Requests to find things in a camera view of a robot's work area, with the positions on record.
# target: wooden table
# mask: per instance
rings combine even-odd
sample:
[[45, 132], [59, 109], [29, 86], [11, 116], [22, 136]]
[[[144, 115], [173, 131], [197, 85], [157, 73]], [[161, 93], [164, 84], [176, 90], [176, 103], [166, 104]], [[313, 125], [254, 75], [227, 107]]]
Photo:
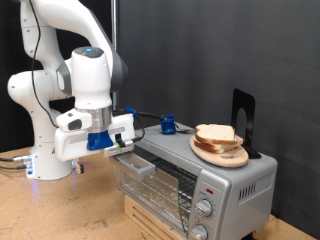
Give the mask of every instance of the wooden table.
[[[1, 153], [12, 158], [29, 148]], [[0, 239], [152, 239], [124, 214], [111, 163], [102, 154], [81, 158], [85, 173], [56, 181], [28, 180], [24, 170], [0, 170]], [[1, 166], [21, 165], [3, 163]], [[271, 217], [257, 240], [312, 240]]]

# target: status light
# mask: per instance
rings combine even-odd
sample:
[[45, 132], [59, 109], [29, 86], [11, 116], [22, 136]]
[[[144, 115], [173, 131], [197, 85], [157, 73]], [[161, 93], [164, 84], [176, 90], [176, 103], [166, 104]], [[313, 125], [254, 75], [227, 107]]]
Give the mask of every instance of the status light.
[[208, 192], [208, 193], [210, 193], [210, 194], [213, 194], [213, 191], [212, 190], [210, 190], [210, 189], [206, 189], [206, 191]]

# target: black stand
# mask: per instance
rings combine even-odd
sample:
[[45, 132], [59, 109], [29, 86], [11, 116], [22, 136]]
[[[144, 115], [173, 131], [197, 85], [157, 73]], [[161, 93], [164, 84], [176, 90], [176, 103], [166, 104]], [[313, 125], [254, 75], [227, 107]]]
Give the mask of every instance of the black stand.
[[250, 233], [249, 235], [247, 235], [244, 238], [242, 238], [242, 240], [256, 240], [256, 239], [253, 238], [252, 233]]
[[237, 129], [238, 112], [242, 108], [247, 116], [246, 136], [242, 146], [248, 152], [249, 159], [261, 158], [261, 155], [251, 147], [255, 106], [256, 101], [254, 100], [253, 96], [242, 92], [239, 89], [234, 89], [231, 126], [234, 127], [234, 129]]

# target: toaster oven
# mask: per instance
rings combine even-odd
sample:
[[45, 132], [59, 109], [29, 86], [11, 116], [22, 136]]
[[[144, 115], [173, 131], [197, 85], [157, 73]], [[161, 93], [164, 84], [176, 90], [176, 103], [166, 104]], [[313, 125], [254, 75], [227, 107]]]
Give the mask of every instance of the toaster oven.
[[270, 217], [276, 160], [261, 154], [239, 168], [210, 164], [189, 146], [193, 129], [179, 126], [190, 132], [163, 135], [160, 125], [149, 127], [132, 153], [110, 158], [117, 187], [185, 239], [239, 240], [261, 231]]

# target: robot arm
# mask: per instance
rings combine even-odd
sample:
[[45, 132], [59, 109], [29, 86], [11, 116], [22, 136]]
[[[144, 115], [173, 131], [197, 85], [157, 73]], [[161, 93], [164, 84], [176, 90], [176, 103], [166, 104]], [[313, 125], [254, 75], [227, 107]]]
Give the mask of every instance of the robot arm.
[[106, 54], [100, 48], [81, 47], [72, 52], [67, 68], [76, 101], [75, 109], [57, 117], [55, 150], [61, 161], [101, 150], [105, 156], [133, 150], [133, 115], [112, 116], [106, 64]]
[[96, 16], [78, 0], [33, 0], [33, 3], [49, 26], [77, 33], [88, 39], [92, 47], [105, 52], [111, 78], [110, 91], [119, 91], [127, 79], [128, 69]]

